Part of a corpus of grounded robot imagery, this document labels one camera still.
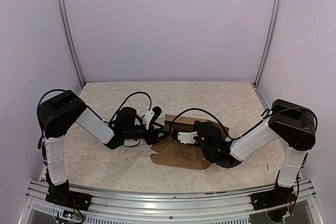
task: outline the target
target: cardboard box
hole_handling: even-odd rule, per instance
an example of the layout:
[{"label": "cardboard box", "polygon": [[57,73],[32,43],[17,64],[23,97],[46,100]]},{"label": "cardboard box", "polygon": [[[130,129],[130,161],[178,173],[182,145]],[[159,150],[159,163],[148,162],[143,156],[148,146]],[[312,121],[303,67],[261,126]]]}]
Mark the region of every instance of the cardboard box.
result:
[{"label": "cardboard box", "polygon": [[[169,126],[175,115],[167,114],[164,120],[164,129],[169,131]],[[226,135],[217,122],[206,119],[189,118],[180,116],[172,125],[174,129],[182,129],[188,132],[193,132],[195,121],[213,123],[216,127],[220,128],[225,140]],[[151,161],[160,165],[177,166],[190,169],[204,170],[210,167],[211,163],[205,160],[200,147],[194,147],[189,144],[182,144],[179,141],[173,140],[171,136],[166,137],[159,143],[152,145],[151,149],[158,154],[151,154]]]}]

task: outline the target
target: marbled table surface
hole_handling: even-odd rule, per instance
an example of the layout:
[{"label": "marbled table surface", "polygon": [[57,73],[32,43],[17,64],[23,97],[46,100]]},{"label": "marbled table surface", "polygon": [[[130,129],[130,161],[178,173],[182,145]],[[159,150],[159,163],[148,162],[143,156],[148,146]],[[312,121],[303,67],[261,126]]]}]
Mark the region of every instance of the marbled table surface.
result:
[{"label": "marbled table surface", "polygon": [[[132,92],[150,94],[153,106],[177,114],[197,107],[208,110],[229,127],[235,137],[260,120],[263,108],[250,83],[237,82],[107,82],[87,83],[80,97],[103,119],[110,117]],[[133,96],[126,106],[143,115],[148,109],[146,96]],[[185,114],[211,119],[193,111]],[[153,193],[225,191],[274,183],[283,161],[279,141],[273,141],[253,153],[235,168],[224,169],[212,164],[206,170],[192,170],[157,165],[150,160],[154,153],[141,142],[138,147],[110,150],[77,125],[65,140],[67,176],[72,184],[96,188]]]}]

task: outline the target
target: vertical metal post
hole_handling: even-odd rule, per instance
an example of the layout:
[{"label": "vertical metal post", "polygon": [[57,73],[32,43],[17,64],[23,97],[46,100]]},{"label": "vertical metal post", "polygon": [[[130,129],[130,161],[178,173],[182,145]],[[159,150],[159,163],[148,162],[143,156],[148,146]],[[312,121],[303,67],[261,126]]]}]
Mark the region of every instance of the vertical metal post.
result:
[{"label": "vertical metal post", "polygon": [[281,0],[274,0],[273,2],[272,15],[271,15],[271,20],[270,20],[269,27],[268,27],[266,42],[265,42],[265,46],[263,49],[261,62],[259,64],[258,73],[255,79],[255,82],[253,83],[257,89],[260,84],[262,75],[264,73],[266,61],[267,61],[269,51],[271,48],[271,44],[272,44],[272,40],[273,40],[273,36],[274,36],[276,24],[277,24],[278,14],[280,10],[280,2]]},{"label": "vertical metal post", "polygon": [[71,34],[70,26],[69,26],[65,0],[57,0],[57,1],[58,1],[58,7],[59,7],[60,15],[61,15],[61,21],[63,23],[65,37],[67,39],[68,47],[69,47],[69,50],[70,50],[70,56],[71,56],[71,59],[72,59],[72,63],[73,63],[73,66],[75,68],[79,84],[80,84],[81,88],[83,88],[85,86],[86,82],[85,82],[85,79],[84,79],[82,68],[80,66],[80,63],[79,63],[79,60],[78,60],[78,57],[77,57],[77,53],[76,53],[76,50],[75,50],[75,45],[73,44],[74,41],[72,39],[72,34]]}]

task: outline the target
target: beige table surface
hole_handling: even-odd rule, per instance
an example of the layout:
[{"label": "beige table surface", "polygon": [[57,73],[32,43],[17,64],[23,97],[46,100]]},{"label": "beige table surface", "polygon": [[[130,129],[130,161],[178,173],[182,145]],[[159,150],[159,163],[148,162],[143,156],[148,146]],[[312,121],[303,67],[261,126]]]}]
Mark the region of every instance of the beige table surface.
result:
[{"label": "beige table surface", "polygon": [[[235,137],[257,123],[263,108],[250,83],[237,82],[107,82],[87,83],[80,97],[105,120],[109,120],[120,103],[132,92],[150,94],[153,106],[166,113],[198,107],[212,112]],[[126,106],[143,115],[148,109],[146,96],[132,97]],[[186,116],[210,119],[202,112]],[[274,183],[283,161],[278,140],[249,156],[235,168],[212,164],[206,170],[157,165],[150,160],[154,153],[144,141],[134,148],[110,150],[77,125],[65,140],[67,176],[71,184],[96,188],[179,193],[225,191]]]}]

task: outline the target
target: white wall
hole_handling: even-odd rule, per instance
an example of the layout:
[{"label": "white wall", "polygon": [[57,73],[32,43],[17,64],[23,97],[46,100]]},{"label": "white wall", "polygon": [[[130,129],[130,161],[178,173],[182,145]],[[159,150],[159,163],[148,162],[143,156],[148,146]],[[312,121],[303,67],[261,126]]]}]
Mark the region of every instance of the white wall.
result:
[{"label": "white wall", "polygon": [[0,222],[12,224],[43,166],[38,100],[49,89],[80,88],[56,0],[1,0],[0,52]]},{"label": "white wall", "polygon": [[66,0],[85,78],[253,81],[273,0]]},{"label": "white wall", "polygon": [[336,0],[282,0],[260,89],[268,105],[282,98],[317,114],[317,143],[303,174],[327,223],[336,223]]}]

